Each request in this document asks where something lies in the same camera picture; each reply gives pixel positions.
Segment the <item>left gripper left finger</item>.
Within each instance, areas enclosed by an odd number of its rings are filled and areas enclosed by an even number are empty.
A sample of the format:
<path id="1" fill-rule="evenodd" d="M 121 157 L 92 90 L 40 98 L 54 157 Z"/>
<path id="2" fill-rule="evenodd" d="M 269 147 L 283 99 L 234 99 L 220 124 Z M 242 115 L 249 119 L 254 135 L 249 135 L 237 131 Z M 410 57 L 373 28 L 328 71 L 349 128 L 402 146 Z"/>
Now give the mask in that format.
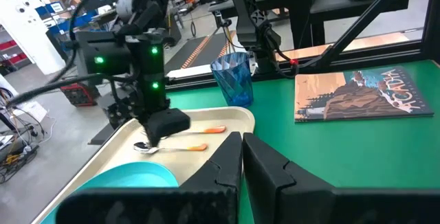
<path id="1" fill-rule="evenodd" d="M 229 134 L 213 155 L 181 188 L 207 190 L 232 188 L 239 190 L 242 174 L 242 137 L 240 132 Z"/>

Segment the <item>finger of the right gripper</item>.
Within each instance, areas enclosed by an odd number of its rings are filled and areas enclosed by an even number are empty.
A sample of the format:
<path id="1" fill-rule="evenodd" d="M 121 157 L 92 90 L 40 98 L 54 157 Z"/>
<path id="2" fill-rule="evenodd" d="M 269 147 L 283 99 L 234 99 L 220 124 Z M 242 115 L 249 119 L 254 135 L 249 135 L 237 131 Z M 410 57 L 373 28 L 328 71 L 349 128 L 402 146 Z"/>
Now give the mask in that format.
<path id="1" fill-rule="evenodd" d="M 190 128 L 190 117 L 180 109 L 165 109 L 153 113 L 144 123 L 150 146 L 157 147 L 161 138 Z"/>

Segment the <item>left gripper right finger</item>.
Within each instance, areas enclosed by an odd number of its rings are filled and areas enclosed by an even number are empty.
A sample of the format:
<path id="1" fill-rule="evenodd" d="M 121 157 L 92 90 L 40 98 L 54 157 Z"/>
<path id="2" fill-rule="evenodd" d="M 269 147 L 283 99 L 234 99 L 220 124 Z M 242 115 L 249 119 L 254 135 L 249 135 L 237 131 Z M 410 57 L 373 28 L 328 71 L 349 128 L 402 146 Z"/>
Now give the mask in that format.
<path id="1" fill-rule="evenodd" d="M 333 186 L 252 133 L 243 165 L 255 224 L 329 224 Z"/>

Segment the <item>orange-handled metal spoon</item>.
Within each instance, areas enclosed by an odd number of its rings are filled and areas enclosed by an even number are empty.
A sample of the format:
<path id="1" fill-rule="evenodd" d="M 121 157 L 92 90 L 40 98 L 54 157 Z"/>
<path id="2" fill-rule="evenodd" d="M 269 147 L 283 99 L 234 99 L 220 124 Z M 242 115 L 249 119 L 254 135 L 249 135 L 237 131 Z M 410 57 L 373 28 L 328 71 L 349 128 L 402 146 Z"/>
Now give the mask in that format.
<path id="1" fill-rule="evenodd" d="M 204 151 L 208 148 L 207 144 L 200 144 L 196 146 L 161 146 L 161 147 L 152 147 L 144 142 L 136 142 L 133 145 L 134 150 L 152 155 L 161 150 L 187 150 L 187 151 Z"/>

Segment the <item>orange-handled metal fork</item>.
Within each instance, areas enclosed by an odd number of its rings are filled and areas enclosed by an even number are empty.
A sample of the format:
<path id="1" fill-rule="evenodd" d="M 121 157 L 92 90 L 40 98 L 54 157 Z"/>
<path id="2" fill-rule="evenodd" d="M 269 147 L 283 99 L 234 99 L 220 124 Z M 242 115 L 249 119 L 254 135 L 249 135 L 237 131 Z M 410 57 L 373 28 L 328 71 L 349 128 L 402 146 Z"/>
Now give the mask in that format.
<path id="1" fill-rule="evenodd" d="M 226 131 L 226 126 L 216 126 L 211 128 L 202 128 L 199 130 L 186 130 L 177 133 L 178 135 L 189 135 L 189 134 L 209 134 L 209 133 L 223 133 Z"/>

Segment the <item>teal round plate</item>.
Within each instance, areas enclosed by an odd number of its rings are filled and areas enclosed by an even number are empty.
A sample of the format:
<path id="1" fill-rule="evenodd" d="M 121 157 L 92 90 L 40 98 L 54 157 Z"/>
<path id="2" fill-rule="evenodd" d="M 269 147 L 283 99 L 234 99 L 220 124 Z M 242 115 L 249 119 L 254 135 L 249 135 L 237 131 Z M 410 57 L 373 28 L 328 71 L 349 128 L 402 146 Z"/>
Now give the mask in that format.
<path id="1" fill-rule="evenodd" d="M 161 164 L 137 161 L 116 166 L 106 170 L 74 190 L 87 188 L 147 188 L 177 187 L 174 174 Z"/>

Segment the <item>beige plastic tray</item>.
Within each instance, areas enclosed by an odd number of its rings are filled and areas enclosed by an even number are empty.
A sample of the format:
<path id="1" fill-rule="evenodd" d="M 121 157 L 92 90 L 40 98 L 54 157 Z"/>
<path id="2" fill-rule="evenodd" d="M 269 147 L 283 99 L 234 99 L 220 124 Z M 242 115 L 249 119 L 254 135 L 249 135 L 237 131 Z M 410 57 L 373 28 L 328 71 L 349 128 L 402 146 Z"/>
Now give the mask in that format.
<path id="1" fill-rule="evenodd" d="M 178 184 L 181 185 L 203 166 L 231 132 L 251 133 L 255 127 L 253 114 L 243 107 L 188 109 L 184 112 L 190 117 L 189 130 L 226 126 L 226 131 L 209 134 L 175 134 L 159 143 L 160 147 L 207 144 L 208 148 L 204 151 L 161 150 L 152 155 L 147 155 L 137 152 L 133 148 L 134 143 L 145 141 L 146 136 L 143 134 L 143 128 L 138 121 L 130 120 L 97 150 L 96 154 L 31 221 L 31 224 L 49 224 L 50 212 L 65 197 L 71 194 L 75 187 L 120 164 L 135 161 L 152 161 L 161 164 L 174 174 Z"/>

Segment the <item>blue faceted plastic cup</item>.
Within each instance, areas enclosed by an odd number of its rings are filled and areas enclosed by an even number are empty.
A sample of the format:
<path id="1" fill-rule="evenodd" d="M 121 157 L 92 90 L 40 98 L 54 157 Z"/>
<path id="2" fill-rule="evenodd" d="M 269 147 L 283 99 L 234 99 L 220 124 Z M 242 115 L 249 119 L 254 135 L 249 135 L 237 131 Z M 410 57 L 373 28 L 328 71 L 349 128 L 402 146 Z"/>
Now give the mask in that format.
<path id="1" fill-rule="evenodd" d="M 248 107 L 253 103 L 250 57 L 245 52 L 233 52 L 218 57 L 210 64 L 228 106 Z"/>

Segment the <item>red and black floor box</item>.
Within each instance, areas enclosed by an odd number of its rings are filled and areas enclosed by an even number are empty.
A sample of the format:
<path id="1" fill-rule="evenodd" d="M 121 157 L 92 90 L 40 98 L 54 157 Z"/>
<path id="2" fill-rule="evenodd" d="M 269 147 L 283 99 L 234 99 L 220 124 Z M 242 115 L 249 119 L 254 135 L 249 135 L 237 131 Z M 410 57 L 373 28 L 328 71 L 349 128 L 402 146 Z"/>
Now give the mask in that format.
<path id="1" fill-rule="evenodd" d="M 60 90 L 75 107 L 95 106 L 97 105 L 96 99 L 100 97 L 96 87 L 90 87 L 79 82 L 63 86 Z"/>

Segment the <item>black hazard-striped floor mat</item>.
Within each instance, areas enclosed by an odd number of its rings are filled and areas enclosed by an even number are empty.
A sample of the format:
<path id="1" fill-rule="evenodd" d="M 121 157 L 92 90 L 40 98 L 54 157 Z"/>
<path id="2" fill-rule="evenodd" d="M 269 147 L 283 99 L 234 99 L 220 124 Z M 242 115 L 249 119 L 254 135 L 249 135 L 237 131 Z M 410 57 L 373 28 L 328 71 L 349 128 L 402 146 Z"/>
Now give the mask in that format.
<path id="1" fill-rule="evenodd" d="M 214 59 L 224 55 L 229 42 L 222 33 L 189 40 L 183 47 L 181 69 L 209 65 Z"/>
<path id="2" fill-rule="evenodd" d="M 202 43 L 206 37 L 194 38 L 187 41 L 182 48 L 165 64 L 165 73 L 181 69 L 182 65 L 190 58 L 196 48 Z"/>

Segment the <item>white pillar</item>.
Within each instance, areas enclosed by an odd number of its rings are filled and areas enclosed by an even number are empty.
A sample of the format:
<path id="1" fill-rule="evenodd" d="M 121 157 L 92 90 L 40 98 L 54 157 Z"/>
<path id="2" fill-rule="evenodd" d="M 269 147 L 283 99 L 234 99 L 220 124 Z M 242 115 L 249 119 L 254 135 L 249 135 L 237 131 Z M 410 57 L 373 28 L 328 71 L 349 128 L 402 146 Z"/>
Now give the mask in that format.
<path id="1" fill-rule="evenodd" d="M 40 1 L 0 0 L 0 24 L 45 75 L 56 73 L 65 61 L 46 35 L 36 8 Z"/>

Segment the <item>Acadia picture book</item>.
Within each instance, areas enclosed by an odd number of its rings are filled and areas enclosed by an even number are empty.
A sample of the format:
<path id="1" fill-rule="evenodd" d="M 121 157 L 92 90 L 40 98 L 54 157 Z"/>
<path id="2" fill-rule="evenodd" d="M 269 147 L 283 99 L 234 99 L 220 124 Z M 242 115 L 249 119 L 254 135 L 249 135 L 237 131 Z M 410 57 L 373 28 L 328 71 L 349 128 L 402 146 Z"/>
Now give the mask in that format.
<path id="1" fill-rule="evenodd" d="M 295 77 L 296 122 L 432 115 L 402 66 Z"/>

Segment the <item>shelf with red bins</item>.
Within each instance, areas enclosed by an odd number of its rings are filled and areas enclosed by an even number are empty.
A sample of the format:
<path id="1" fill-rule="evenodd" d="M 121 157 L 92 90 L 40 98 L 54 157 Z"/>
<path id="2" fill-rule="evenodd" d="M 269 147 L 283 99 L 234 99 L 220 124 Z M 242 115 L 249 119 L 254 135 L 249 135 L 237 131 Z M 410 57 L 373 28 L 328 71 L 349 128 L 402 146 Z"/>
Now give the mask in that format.
<path id="1" fill-rule="evenodd" d="M 0 61 L 6 60 L 10 64 L 15 64 L 22 59 L 22 53 L 22 49 L 14 40 L 0 43 Z"/>

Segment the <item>black keyboard table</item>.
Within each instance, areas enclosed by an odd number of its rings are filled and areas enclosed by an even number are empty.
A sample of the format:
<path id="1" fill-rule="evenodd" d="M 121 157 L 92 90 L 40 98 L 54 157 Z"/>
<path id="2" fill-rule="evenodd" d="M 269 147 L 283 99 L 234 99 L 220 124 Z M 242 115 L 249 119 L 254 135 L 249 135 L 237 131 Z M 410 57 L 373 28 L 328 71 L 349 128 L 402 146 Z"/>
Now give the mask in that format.
<path id="1" fill-rule="evenodd" d="M 360 16 L 373 0 L 314 0 L 310 8 L 309 23 L 313 46 L 325 44 L 324 22 Z M 394 0 L 382 12 L 403 10 L 408 7 L 409 0 Z"/>

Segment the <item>black diagonal support bar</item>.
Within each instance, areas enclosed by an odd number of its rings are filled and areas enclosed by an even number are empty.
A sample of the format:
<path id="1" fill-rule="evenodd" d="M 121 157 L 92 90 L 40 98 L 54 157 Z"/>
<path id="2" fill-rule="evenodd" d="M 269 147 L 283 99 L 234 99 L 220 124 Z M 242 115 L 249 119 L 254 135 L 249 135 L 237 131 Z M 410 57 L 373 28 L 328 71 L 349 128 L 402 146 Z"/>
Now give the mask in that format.
<path id="1" fill-rule="evenodd" d="M 339 38 L 333 45 L 315 59 L 304 64 L 316 67 L 327 67 L 331 61 L 362 32 L 393 0 L 374 0 L 372 4 L 362 13 L 360 18 Z"/>

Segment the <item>black aluminium rig frame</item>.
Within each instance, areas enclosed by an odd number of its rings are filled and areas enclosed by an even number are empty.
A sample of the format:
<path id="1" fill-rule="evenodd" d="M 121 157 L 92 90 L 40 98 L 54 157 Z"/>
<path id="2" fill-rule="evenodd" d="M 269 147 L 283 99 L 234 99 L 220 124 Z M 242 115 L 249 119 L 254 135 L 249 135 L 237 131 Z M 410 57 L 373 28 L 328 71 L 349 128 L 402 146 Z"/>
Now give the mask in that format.
<path id="1" fill-rule="evenodd" d="M 295 69 L 289 68 L 289 60 L 286 58 L 278 65 L 277 71 L 272 69 L 267 73 L 257 72 L 252 79 L 256 82 L 275 80 L 286 76 L 293 76 L 293 73 L 318 74 L 364 67 L 376 67 L 391 65 L 395 63 L 409 63 L 418 60 L 434 60 L 440 62 L 440 0 L 429 0 L 426 10 L 425 28 L 421 40 L 403 42 L 394 45 L 380 45 L 367 49 L 355 49 L 341 52 L 327 67 L 316 67 L 307 65 L 309 61 L 319 57 L 308 56 L 300 58 Z"/>

